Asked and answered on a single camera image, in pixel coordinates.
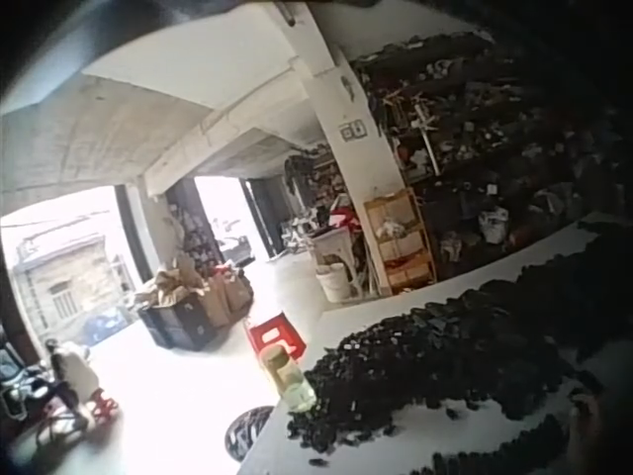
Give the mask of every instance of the red plastic stool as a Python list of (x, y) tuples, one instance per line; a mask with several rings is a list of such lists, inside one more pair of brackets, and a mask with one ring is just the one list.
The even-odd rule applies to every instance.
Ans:
[(253, 325), (246, 319), (244, 328), (257, 354), (269, 344), (274, 343), (285, 346), (288, 354), (294, 359), (299, 359), (306, 351), (306, 344), (283, 312), (260, 325)]
[(95, 422), (110, 421), (114, 412), (119, 408), (119, 403), (114, 399), (104, 397), (104, 391), (99, 388), (92, 396), (90, 396), (90, 402), (94, 404), (91, 408), (92, 417), (95, 418)]

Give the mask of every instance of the building exterior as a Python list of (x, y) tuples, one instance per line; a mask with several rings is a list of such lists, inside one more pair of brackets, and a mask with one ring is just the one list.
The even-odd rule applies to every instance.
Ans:
[(122, 259), (108, 258), (104, 234), (85, 233), (90, 228), (79, 220), (25, 239), (18, 248), (11, 272), (15, 293), (42, 342), (54, 337), (90, 344), (89, 320), (131, 320), (123, 307), (132, 289), (129, 273)]

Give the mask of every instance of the car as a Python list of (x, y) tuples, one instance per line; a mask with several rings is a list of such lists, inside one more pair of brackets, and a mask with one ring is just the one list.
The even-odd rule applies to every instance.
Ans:
[(104, 339), (120, 332), (128, 326), (128, 321), (118, 308), (90, 317), (83, 324), (83, 343), (94, 346)]
[(248, 242), (248, 237), (220, 237), (217, 239), (220, 251), (225, 260), (230, 260), (234, 265), (246, 265), (253, 258), (253, 251)]

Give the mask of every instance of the white pillar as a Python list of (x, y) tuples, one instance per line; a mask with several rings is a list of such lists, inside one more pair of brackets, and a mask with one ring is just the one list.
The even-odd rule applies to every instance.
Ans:
[(138, 239), (149, 268), (171, 263), (180, 248), (180, 239), (163, 195), (149, 198), (144, 180), (126, 185)]
[[(300, 59), (296, 69), (356, 208), (378, 273), (381, 294), (388, 295), (389, 281), (364, 204), (402, 190), (405, 183), (387, 139), (379, 134), (356, 75), (342, 53), (335, 51), (334, 59), (336, 67), (317, 76), (307, 74)], [(346, 140), (345, 128), (351, 123), (357, 129), (357, 136), (366, 135)]]

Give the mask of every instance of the plastic bucket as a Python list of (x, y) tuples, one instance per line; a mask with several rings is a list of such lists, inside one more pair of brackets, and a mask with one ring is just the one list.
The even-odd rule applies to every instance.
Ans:
[(351, 286), (347, 281), (345, 264), (336, 263), (320, 266), (316, 271), (316, 278), (329, 302), (336, 304), (349, 298)]

